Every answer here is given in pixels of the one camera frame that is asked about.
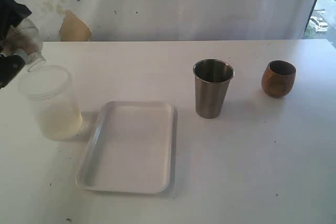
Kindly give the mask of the clear glass jar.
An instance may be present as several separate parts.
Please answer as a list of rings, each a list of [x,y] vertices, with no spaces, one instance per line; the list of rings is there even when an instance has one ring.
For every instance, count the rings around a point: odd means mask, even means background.
[[[1,53],[4,56],[19,54],[28,72],[37,70],[46,62],[42,49],[43,40],[29,18],[24,18],[17,27],[10,26],[6,38],[1,41]]]

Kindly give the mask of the steel metal cup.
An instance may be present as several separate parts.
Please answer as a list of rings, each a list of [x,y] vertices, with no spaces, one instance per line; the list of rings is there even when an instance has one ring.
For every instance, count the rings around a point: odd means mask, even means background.
[[[232,66],[218,59],[204,59],[194,65],[193,74],[196,113],[205,119],[218,117],[234,76]]]

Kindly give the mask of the brown wooden cup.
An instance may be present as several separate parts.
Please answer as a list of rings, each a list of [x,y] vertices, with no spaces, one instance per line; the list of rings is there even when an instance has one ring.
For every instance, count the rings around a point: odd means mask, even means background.
[[[296,77],[296,68],[282,60],[271,61],[263,74],[261,87],[265,94],[282,98],[290,93]]]

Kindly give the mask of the frosted plastic container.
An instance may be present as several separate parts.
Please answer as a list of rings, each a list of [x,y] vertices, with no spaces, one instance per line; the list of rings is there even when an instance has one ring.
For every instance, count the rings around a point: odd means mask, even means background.
[[[20,77],[18,89],[44,137],[62,141],[81,130],[82,115],[66,68],[50,65],[26,73]]]

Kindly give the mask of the white plastic tray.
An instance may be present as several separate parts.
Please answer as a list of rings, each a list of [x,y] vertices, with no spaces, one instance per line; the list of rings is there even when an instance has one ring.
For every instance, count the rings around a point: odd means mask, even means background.
[[[84,190],[158,194],[171,179],[174,107],[111,101],[98,113],[76,183]]]

